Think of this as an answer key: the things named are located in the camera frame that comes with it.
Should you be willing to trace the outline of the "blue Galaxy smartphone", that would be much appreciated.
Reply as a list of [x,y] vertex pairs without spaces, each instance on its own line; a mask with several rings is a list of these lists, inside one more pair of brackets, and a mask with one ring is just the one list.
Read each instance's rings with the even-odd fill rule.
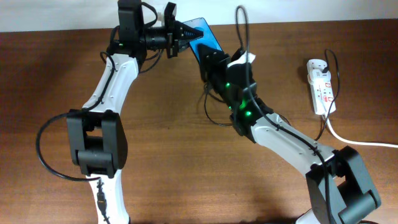
[[189,20],[189,21],[186,21],[183,23],[191,28],[194,28],[194,29],[197,29],[197,30],[200,30],[203,32],[203,37],[200,37],[199,39],[190,41],[188,44],[189,48],[192,50],[198,63],[200,63],[200,54],[198,51],[199,44],[203,44],[203,45],[208,46],[209,48],[222,51],[220,44],[218,43],[212,30],[210,29],[207,21],[203,17],[192,19],[192,20]]

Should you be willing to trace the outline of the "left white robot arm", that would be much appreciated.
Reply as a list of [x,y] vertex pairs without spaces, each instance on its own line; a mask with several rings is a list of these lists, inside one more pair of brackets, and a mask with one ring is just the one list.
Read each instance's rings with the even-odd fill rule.
[[128,145],[121,111],[133,81],[142,73],[147,51],[166,52],[168,58],[184,51],[203,32],[177,21],[177,6],[168,2],[162,26],[144,22],[143,1],[118,1],[119,25],[112,29],[109,45],[100,54],[102,77],[81,110],[67,116],[72,162],[89,181],[99,223],[130,223],[121,183]]

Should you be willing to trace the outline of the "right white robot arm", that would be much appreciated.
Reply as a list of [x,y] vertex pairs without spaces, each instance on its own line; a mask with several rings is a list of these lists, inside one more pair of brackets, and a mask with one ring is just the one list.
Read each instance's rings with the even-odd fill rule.
[[341,150],[316,142],[288,125],[256,95],[251,60],[198,44],[201,78],[231,110],[236,132],[266,147],[307,181],[310,209],[296,223],[360,223],[381,206],[364,161],[352,147]]

